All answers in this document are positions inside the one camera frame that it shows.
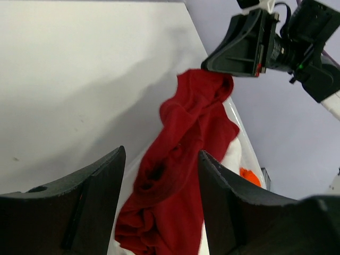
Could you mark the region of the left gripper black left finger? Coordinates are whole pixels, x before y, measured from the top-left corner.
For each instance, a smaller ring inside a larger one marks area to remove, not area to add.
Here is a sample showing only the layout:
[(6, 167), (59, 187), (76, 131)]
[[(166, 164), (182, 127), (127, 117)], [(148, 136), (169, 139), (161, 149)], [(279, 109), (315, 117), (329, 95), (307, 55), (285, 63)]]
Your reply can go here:
[(106, 254), (126, 153), (28, 192), (1, 195), (1, 254)]

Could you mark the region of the dark red t-shirt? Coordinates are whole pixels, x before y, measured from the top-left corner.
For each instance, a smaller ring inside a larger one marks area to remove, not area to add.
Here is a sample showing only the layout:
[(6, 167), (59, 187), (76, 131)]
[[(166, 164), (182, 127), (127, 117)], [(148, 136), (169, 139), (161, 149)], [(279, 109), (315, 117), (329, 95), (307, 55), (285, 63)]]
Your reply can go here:
[(135, 254), (199, 252), (198, 154), (221, 161), (239, 133), (223, 105), (234, 87), (230, 75), (194, 69), (177, 80), (175, 95), (159, 110), (163, 128), (141, 160), (115, 226), (115, 240)]

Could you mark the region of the white plastic basket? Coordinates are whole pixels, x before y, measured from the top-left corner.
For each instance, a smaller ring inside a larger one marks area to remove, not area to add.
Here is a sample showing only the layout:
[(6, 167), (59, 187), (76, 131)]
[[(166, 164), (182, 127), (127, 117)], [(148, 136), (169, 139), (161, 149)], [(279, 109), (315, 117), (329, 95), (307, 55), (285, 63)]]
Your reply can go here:
[[(258, 159), (256, 157), (256, 154), (254, 152), (254, 149), (249, 140), (248, 134), (245, 130), (245, 127), (242, 123), (241, 117), (237, 111), (235, 104), (233, 103), (231, 99), (228, 99), (227, 101), (224, 102), (224, 108), (225, 108), (225, 111), (228, 117), (234, 123), (236, 123), (240, 128), (240, 132), (238, 135), (240, 146), (242, 148), (242, 157), (241, 157), (240, 166), (253, 171), (253, 173), (259, 179), (261, 183), (261, 187), (266, 189), (267, 186), (265, 182), (265, 177), (262, 173), (260, 164), (258, 162)], [(150, 144), (147, 144), (142, 150), (140, 150), (136, 156), (132, 157), (132, 160), (129, 161), (125, 167), (123, 182), (122, 182), (121, 191), (120, 191), (120, 195), (119, 195), (119, 199), (117, 203), (115, 219), (117, 219), (117, 216), (119, 215), (121, 208), (123, 207), (124, 203), (130, 196), (130, 194), (132, 193), (132, 186), (133, 186), (135, 177), (138, 172), (140, 161), (149, 146)], [(131, 251), (120, 247), (120, 244), (116, 242), (114, 239), (114, 233), (111, 234), (107, 253), (108, 254), (132, 254)]]

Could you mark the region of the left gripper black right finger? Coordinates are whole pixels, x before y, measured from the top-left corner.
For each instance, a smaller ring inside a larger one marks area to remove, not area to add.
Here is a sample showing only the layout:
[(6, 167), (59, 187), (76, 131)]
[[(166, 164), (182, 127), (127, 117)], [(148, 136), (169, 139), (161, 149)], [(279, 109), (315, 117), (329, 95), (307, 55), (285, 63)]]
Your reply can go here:
[(210, 254), (339, 254), (339, 196), (277, 195), (205, 151), (198, 173)]

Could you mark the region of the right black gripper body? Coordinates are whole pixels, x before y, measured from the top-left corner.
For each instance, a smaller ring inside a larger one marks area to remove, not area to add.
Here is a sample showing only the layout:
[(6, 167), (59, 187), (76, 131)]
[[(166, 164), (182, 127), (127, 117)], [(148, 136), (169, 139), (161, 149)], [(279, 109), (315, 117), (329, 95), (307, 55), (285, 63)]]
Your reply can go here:
[(259, 21), (259, 73), (267, 69), (292, 73), (298, 63), (297, 47), (276, 33), (279, 14), (261, 12)]

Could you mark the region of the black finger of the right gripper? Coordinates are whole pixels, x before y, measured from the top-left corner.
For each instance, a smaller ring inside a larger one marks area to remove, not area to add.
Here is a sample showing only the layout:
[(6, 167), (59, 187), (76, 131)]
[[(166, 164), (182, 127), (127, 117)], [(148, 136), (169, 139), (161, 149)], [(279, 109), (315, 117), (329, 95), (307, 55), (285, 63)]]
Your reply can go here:
[(265, 19), (263, 9), (233, 16), (224, 39), (201, 63), (201, 68), (234, 77), (258, 77), (264, 51)]

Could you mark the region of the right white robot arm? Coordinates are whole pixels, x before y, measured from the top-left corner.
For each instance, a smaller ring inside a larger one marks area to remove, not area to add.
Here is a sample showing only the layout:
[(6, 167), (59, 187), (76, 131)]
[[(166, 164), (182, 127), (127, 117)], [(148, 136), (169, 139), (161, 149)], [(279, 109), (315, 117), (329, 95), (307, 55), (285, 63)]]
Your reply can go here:
[(225, 38), (202, 62), (207, 71), (258, 77), (268, 69), (291, 75), (334, 117), (339, 117), (339, 65), (324, 52), (339, 27), (339, 12), (319, 1), (287, 9), (280, 30), (278, 1), (239, 1)]

